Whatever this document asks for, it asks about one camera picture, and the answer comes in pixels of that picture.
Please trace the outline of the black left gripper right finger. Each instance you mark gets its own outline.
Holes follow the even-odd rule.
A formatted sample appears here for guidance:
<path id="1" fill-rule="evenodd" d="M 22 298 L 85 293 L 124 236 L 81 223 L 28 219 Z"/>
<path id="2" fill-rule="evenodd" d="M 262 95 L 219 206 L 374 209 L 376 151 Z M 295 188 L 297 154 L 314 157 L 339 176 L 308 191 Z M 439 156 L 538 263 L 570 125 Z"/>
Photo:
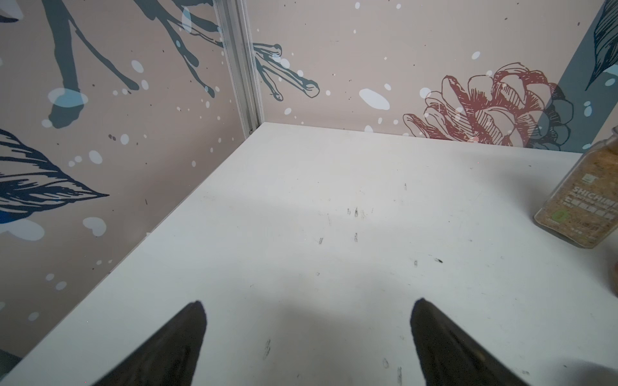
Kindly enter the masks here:
<path id="1" fill-rule="evenodd" d="M 415 302 L 410 329 L 427 385 L 527 386 L 426 299 Z"/>

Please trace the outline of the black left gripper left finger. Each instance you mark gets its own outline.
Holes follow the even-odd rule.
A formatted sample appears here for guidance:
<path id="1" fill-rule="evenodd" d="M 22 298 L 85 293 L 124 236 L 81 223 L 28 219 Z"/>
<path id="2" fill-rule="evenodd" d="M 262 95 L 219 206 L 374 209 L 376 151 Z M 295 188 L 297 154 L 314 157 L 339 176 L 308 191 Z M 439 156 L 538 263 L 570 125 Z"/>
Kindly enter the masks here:
<path id="1" fill-rule="evenodd" d="M 208 326 L 201 302 L 190 302 L 96 385 L 190 385 Z"/>

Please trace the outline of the shichimi spice jar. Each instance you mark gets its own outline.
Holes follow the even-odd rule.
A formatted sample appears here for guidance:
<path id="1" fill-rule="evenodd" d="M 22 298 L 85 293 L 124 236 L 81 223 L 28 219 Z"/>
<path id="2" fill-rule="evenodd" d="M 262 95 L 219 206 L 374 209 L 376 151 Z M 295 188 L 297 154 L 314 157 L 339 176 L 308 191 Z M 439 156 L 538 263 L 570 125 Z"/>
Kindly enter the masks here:
<path id="1" fill-rule="evenodd" d="M 534 221 L 585 249 L 617 228 L 617 128 L 582 155 Z"/>

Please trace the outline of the aluminium frame rail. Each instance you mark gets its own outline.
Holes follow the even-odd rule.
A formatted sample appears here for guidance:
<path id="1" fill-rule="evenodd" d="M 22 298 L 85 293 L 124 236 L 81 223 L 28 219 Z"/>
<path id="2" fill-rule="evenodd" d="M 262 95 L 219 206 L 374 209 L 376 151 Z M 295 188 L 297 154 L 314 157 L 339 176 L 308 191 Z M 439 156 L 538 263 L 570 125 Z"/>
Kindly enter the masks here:
<path id="1" fill-rule="evenodd" d="M 214 8 L 221 28 L 243 133 L 249 138 L 265 122 L 265 118 L 247 2 L 216 0 Z"/>

